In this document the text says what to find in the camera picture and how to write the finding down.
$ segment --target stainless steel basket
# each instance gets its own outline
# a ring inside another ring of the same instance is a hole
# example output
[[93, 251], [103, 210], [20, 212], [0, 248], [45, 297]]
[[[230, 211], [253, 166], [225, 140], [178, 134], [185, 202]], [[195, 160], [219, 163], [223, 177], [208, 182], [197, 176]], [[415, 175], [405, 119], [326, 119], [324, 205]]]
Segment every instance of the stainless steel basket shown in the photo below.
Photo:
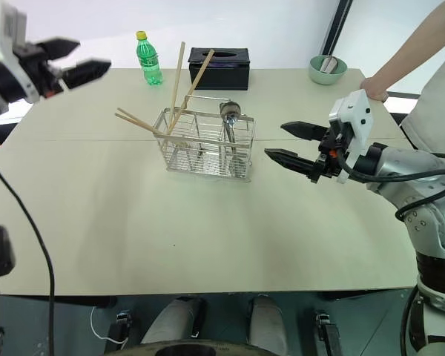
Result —
[[[170, 108], [159, 115], [154, 127], [167, 132]], [[218, 113], [183, 110], [171, 135], [154, 134], [169, 171], [248, 180], [254, 119], [241, 115], [234, 125], [235, 143], [229, 142]]]

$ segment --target black tissue box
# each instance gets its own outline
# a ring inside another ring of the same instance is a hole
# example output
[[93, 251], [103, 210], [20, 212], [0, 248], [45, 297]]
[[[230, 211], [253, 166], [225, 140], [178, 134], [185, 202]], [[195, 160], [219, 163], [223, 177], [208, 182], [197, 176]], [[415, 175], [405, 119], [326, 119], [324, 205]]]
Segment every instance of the black tissue box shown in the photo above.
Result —
[[[190, 75], [194, 81], [211, 48], [191, 48]], [[249, 83], [247, 48], [214, 48], [214, 55], [196, 89], [247, 90]]]

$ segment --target green bowl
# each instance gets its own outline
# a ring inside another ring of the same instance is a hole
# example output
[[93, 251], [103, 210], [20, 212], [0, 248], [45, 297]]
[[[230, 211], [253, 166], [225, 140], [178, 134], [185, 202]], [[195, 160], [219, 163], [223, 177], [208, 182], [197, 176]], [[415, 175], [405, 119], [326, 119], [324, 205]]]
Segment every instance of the green bowl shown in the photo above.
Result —
[[348, 70], [348, 66], [345, 62], [343, 62], [341, 59], [336, 57], [336, 60], [338, 60], [338, 66], [334, 70], [333, 73], [322, 73], [320, 72], [321, 64], [323, 63], [323, 60], [328, 56], [316, 56], [313, 57], [310, 61], [310, 68], [309, 68], [309, 75], [310, 79], [314, 81], [315, 83], [322, 84], [322, 85], [331, 85], [338, 81], [339, 78], [341, 78], [344, 73]]

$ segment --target bottle label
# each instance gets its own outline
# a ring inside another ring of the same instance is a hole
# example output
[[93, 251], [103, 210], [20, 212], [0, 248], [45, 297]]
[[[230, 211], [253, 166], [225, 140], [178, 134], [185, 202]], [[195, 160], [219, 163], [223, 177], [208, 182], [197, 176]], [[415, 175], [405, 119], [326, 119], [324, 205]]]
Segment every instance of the bottle label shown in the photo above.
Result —
[[140, 59], [140, 65], [145, 70], [148, 70], [148, 71], [159, 70], [158, 56], [154, 55], [152, 57], [141, 58]]

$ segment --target plastic bottle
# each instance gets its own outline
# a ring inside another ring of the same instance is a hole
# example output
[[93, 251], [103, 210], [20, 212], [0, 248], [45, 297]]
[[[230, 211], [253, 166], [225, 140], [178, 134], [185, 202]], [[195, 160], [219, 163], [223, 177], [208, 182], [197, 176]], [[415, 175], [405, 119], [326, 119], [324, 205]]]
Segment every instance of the plastic bottle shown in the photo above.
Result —
[[139, 57], [140, 66], [143, 69], [143, 76], [149, 85], [158, 85], [163, 82], [163, 75], [158, 65], [158, 55], [154, 46], [147, 40], [145, 31], [138, 31], [136, 39], [139, 44], [136, 46], [136, 55]]

